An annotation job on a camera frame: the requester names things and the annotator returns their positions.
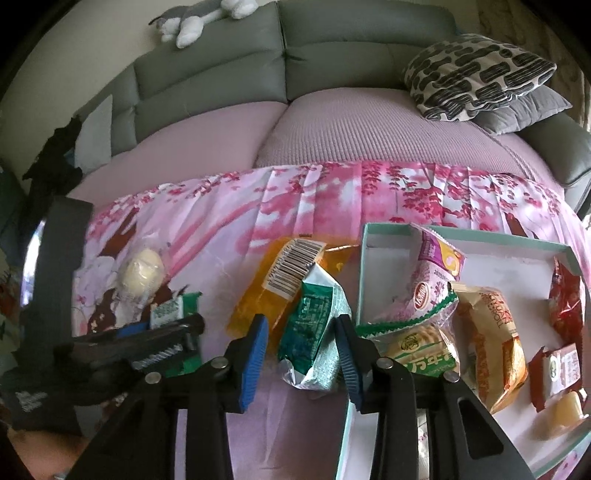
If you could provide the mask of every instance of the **stuffed toy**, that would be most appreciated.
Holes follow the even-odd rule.
[[[239,20],[257,8],[256,0],[204,0],[190,7],[169,8],[149,25],[156,24],[163,42],[176,38],[177,47],[185,48],[201,36],[206,24],[228,16]]]

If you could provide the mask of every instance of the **pink snack package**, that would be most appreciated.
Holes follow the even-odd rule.
[[[441,324],[448,320],[457,305],[457,297],[449,282],[459,280],[465,255],[430,228],[414,223],[411,228],[413,274],[405,291],[375,322],[411,322],[416,325],[431,320]]]

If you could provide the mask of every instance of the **patterned throw pillow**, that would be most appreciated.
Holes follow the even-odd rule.
[[[429,120],[469,120],[538,88],[556,64],[519,47],[466,34],[425,48],[404,82]]]

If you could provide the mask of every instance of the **sofa backrest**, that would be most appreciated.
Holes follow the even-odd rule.
[[[289,0],[205,27],[191,46],[136,59],[77,114],[113,95],[112,154],[184,118],[239,103],[288,103],[334,87],[402,88],[424,47],[456,34],[444,8],[395,0]]]

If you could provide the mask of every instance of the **decorative pillow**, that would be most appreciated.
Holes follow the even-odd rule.
[[[404,82],[429,120],[469,120],[538,88],[556,64],[519,47],[466,34],[425,48]]]
[[[113,96],[109,95],[86,120],[76,138],[74,164],[86,176],[111,161]]]
[[[546,85],[526,93],[490,112],[480,112],[472,120],[492,135],[518,132],[549,116],[571,108],[570,102]]]

